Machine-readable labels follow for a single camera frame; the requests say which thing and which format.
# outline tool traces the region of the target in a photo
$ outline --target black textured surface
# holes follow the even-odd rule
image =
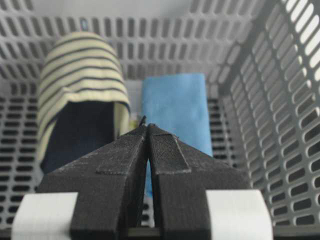
[[[249,186],[239,171],[150,124],[46,175],[38,192],[79,193],[72,239],[116,240],[121,230],[140,225],[148,158],[164,240],[209,240],[206,190]]]
[[[44,177],[38,193],[78,192],[72,239],[115,240],[119,229],[140,225],[146,131],[141,126]],[[117,162],[119,168],[110,162]]]
[[[210,240],[206,190],[247,189],[249,182],[239,171],[215,161],[155,125],[148,126],[148,136],[154,220],[156,227],[162,230],[163,239]],[[175,141],[168,144],[168,139]],[[164,160],[163,156],[173,153],[174,158]],[[182,158],[189,171],[181,171],[179,162],[176,165],[171,162],[170,171],[163,170],[164,163]]]

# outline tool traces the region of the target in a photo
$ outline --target black fabric strip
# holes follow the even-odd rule
[[[60,79],[63,79],[69,75],[72,75],[78,71],[81,71],[83,69],[100,69],[100,70],[112,70],[112,71],[115,71],[117,73],[119,73],[120,75],[122,75],[121,72],[119,72],[117,69],[113,68],[113,67],[107,67],[107,66],[82,66],[82,67],[79,67],[77,69],[74,69],[70,72],[67,72],[66,74],[56,78],[55,80],[51,81],[40,93],[39,93],[39,96],[41,96],[52,84],[56,83],[57,81],[59,81]]]
[[[101,92],[101,91],[118,91],[118,92],[123,93],[125,96],[127,95],[124,91],[122,91],[122,90],[120,90],[120,89],[118,89],[118,88],[102,88],[102,89],[97,89],[97,88],[88,88],[88,87],[86,87],[86,88],[79,89],[78,91],[75,91],[75,93],[80,93],[80,92],[86,91],[86,90],[99,91],[99,92]],[[114,102],[115,102],[115,103],[121,103],[121,104],[125,105],[125,107],[128,109],[128,111],[129,111],[129,113],[130,113],[130,106],[129,106],[126,102],[122,102],[122,101],[114,101]],[[48,111],[43,115],[42,119],[39,121],[39,126],[42,124],[42,122],[43,122],[43,120],[44,120],[44,117],[48,114]],[[41,134],[41,138],[44,136],[45,132],[47,131],[47,129],[48,129],[48,127],[49,127],[49,125],[50,125],[51,123],[53,123],[53,122],[55,121],[55,119],[57,119],[57,117],[58,117],[58,115],[59,115],[60,112],[61,112],[61,111],[57,112],[57,114],[56,114],[55,116],[53,116],[52,119],[51,119],[51,120],[48,122],[48,124],[45,126],[44,131],[43,131],[43,133]]]
[[[108,57],[104,57],[104,56],[84,56],[84,57],[76,58],[76,59],[68,61],[68,62],[64,62],[63,64],[57,66],[55,69],[53,69],[50,72],[48,72],[41,80],[43,81],[43,79],[46,79],[49,75],[51,75],[55,71],[65,67],[68,64],[72,64],[72,63],[75,63],[75,62],[78,62],[78,61],[81,61],[81,60],[85,60],[85,59],[108,60],[108,61],[112,62],[113,64],[115,64],[117,67],[119,67],[119,70],[121,70],[119,64],[117,64],[115,61],[113,61],[112,59],[110,59]]]
[[[38,106],[38,109],[40,110],[54,95],[56,95],[62,88],[64,87],[70,87],[73,84],[76,84],[78,82],[81,82],[82,80],[99,80],[99,81],[113,81],[113,82],[118,82],[121,83],[123,86],[125,85],[123,81],[116,79],[116,78],[111,78],[111,77],[105,77],[105,78],[100,78],[100,77],[92,77],[92,76],[84,76],[81,77],[79,79],[77,79],[76,81],[73,81],[65,86],[60,87],[59,89],[57,89],[53,94],[51,94],[40,106]]]
[[[68,56],[68,55],[71,55],[71,54],[79,53],[79,52],[82,52],[82,51],[88,51],[88,50],[102,50],[102,51],[104,51],[106,53],[109,53],[109,54],[113,55],[115,58],[118,58],[114,53],[112,53],[111,51],[109,51],[109,50],[107,50],[107,49],[105,49],[103,47],[97,47],[97,46],[96,47],[86,47],[86,48],[80,48],[80,49],[73,50],[73,51],[68,51],[68,52],[66,52],[64,54],[58,55],[58,56],[52,58],[51,60],[47,61],[44,64],[43,67],[45,68],[48,64],[52,63],[53,61],[55,61],[55,60],[57,60],[59,58],[63,58],[65,56]]]
[[[105,43],[106,45],[110,46],[106,41],[104,41],[103,39],[101,38],[98,38],[98,37],[94,37],[94,36],[82,36],[82,37],[75,37],[75,38],[72,38],[72,39],[69,39],[69,40],[65,40],[63,42],[60,42],[56,45],[54,45],[52,48],[51,48],[51,51],[58,48],[58,47],[61,47],[65,44],[68,44],[68,43],[72,43],[74,41],[81,41],[81,40],[97,40],[99,42],[103,42]]]

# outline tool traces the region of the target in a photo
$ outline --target folded blue cloth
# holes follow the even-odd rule
[[[142,114],[146,122],[175,134],[186,144],[213,155],[206,80],[202,73],[148,77],[143,81]],[[146,190],[152,194],[150,166]]]

